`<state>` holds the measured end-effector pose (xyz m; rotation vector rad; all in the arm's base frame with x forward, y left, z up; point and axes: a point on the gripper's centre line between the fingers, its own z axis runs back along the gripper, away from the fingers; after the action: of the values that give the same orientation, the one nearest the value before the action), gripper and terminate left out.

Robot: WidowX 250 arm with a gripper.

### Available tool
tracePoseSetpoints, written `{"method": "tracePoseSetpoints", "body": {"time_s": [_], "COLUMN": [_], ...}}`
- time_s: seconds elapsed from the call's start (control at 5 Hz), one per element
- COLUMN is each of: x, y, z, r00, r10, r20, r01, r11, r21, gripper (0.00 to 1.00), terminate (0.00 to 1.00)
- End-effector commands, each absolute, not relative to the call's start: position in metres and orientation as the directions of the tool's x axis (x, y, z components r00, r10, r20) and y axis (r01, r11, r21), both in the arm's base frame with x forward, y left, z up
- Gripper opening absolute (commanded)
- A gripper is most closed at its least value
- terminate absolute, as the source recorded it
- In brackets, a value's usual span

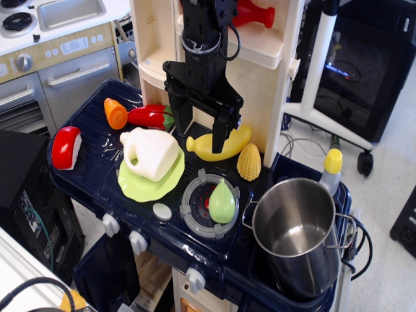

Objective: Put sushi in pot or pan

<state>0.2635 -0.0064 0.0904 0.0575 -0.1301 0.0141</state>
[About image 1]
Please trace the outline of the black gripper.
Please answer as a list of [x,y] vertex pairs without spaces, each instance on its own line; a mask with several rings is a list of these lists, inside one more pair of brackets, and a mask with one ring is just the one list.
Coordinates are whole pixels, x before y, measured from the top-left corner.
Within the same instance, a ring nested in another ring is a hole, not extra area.
[[214,117],[212,152],[219,154],[233,129],[241,125],[242,97],[228,83],[225,50],[185,51],[185,61],[162,65],[164,83],[177,130],[183,135],[193,119],[193,106]]

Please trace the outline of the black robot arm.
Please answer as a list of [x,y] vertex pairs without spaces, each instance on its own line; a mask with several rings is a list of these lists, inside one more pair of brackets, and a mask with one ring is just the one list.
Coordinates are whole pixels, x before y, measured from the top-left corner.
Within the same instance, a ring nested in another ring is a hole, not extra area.
[[166,61],[162,68],[175,126],[183,134],[199,109],[214,118],[212,152],[221,153],[231,131],[241,124],[244,100],[229,84],[226,66],[228,31],[237,16],[236,1],[182,1],[181,45],[185,61]]

